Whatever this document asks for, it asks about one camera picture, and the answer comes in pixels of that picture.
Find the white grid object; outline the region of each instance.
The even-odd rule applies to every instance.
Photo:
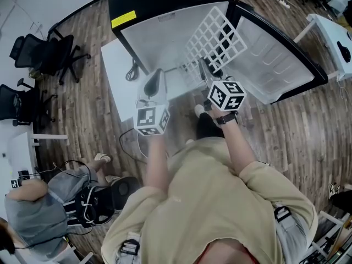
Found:
[[[181,56],[180,69],[187,85],[199,85],[202,82],[198,60],[207,58],[214,73],[222,69],[247,49],[234,26],[219,10],[213,7],[202,23],[186,43]]]

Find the power strip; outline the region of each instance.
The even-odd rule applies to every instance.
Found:
[[[291,8],[290,5],[287,4],[287,3],[286,3],[285,1],[283,1],[283,0],[280,0],[279,3],[280,3],[282,6],[284,6],[285,8],[287,8],[287,9]]]

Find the sneaker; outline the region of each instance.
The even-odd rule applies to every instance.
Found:
[[[111,158],[108,155],[105,155],[104,153],[97,153],[94,160],[95,161],[105,160],[106,162],[110,162]]]
[[[107,176],[105,176],[105,180],[106,180],[106,182],[108,182],[108,183],[111,183],[111,182],[113,182],[113,181],[117,181],[117,180],[119,180],[119,179],[121,179],[121,177],[112,176],[112,175],[107,175]]]
[[[186,145],[192,144],[193,142],[194,142],[193,139],[188,139],[188,140],[186,141]]]
[[[331,199],[331,197],[336,194],[335,185],[336,183],[330,184],[329,186],[329,199]]]
[[[199,118],[199,116],[203,113],[203,112],[206,112],[204,107],[201,105],[201,104],[197,104],[195,107],[194,107],[194,112],[196,114],[196,116]]]

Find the yellow label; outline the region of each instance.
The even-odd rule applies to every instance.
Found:
[[[117,18],[115,18],[115,19],[113,19],[111,21],[112,28],[116,28],[116,26],[118,26],[120,24],[124,24],[127,21],[133,20],[135,18],[137,18],[135,11],[129,12],[129,13],[124,14],[124,15],[121,15],[121,16],[119,16],[119,17],[117,17]]]

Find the black wristband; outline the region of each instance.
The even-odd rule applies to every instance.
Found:
[[[229,114],[223,116],[223,117],[218,117],[216,119],[216,122],[219,124],[219,125],[223,125],[225,124],[226,122],[229,122],[233,119],[236,119],[236,122],[237,122],[237,114],[238,112],[237,111],[233,111],[233,112],[230,112]]]

